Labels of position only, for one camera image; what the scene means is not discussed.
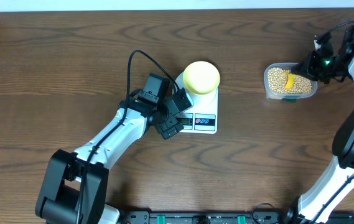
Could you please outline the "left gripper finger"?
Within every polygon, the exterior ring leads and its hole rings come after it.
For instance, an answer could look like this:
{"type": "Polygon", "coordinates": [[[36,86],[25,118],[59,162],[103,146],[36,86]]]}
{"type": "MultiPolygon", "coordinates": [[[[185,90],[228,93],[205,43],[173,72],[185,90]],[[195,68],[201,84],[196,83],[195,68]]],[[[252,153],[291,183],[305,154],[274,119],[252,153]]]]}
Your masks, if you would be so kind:
{"type": "Polygon", "coordinates": [[[155,128],[163,139],[170,139],[183,130],[184,126],[174,116],[170,116],[164,122],[156,124],[155,128]]]}
{"type": "Polygon", "coordinates": [[[169,114],[177,114],[191,108],[193,100],[185,88],[181,88],[166,100],[165,105],[169,114]]]}

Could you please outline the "yellow measuring scoop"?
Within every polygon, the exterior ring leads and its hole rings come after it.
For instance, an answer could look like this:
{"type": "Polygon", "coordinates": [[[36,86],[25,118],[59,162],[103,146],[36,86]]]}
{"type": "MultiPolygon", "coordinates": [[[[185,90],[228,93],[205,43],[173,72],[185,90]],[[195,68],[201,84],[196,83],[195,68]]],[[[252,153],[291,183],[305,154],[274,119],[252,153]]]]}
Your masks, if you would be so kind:
{"type": "Polygon", "coordinates": [[[285,72],[285,74],[287,75],[287,82],[285,85],[285,89],[289,90],[294,86],[294,79],[295,79],[296,75],[292,74],[290,72],[285,72]]]}

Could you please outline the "pale yellow bowl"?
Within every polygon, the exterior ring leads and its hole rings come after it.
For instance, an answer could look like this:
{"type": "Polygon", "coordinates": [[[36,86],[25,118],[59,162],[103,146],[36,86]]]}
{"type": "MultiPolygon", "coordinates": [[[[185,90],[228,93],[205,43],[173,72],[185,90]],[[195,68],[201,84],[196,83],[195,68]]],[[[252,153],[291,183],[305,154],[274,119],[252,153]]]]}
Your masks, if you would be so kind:
{"type": "Polygon", "coordinates": [[[182,80],[190,92],[196,95],[206,95],[218,88],[220,72],[209,62],[197,61],[185,68],[182,80]]]}

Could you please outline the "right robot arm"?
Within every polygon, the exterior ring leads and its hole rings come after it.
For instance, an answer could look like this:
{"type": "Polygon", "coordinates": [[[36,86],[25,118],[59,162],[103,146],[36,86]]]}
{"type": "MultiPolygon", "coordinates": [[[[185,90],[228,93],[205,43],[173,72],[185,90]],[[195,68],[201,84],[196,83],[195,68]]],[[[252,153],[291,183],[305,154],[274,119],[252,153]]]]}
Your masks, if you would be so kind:
{"type": "MultiPolygon", "coordinates": [[[[291,72],[328,84],[335,79],[349,78],[354,83],[354,21],[346,27],[338,53],[333,52],[331,32],[314,39],[315,50],[293,66],[291,72]]],[[[311,189],[296,199],[284,223],[327,223],[334,208],[354,189],[354,110],[335,134],[332,143],[333,157],[311,189]]]]}

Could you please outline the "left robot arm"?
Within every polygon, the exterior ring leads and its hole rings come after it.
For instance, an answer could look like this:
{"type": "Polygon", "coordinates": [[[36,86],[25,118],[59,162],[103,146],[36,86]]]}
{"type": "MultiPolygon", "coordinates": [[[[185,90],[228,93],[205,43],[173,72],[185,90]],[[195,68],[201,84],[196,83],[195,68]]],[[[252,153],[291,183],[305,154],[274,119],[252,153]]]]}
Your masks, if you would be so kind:
{"type": "Polygon", "coordinates": [[[175,115],[192,106],[185,88],[170,97],[133,91],[92,140],[73,152],[59,149],[52,155],[35,214],[46,223],[116,223],[119,210],[105,203],[109,171],[150,126],[164,139],[183,130],[175,115]]]}

